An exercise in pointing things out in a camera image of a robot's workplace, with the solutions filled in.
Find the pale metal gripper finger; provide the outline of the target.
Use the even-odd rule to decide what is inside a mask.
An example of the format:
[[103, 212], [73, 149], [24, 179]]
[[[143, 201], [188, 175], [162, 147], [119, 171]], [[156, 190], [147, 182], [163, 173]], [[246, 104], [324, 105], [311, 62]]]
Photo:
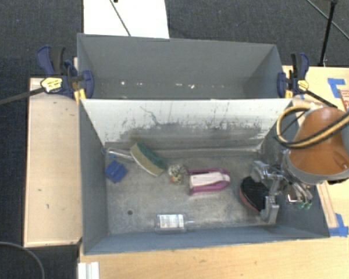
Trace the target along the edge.
[[280, 206], [274, 195], [265, 197], [265, 208], [260, 211], [261, 219], [267, 224], [275, 224]]
[[252, 163], [251, 178], [256, 183], [265, 183], [272, 180], [271, 166], [262, 161], [256, 160]]

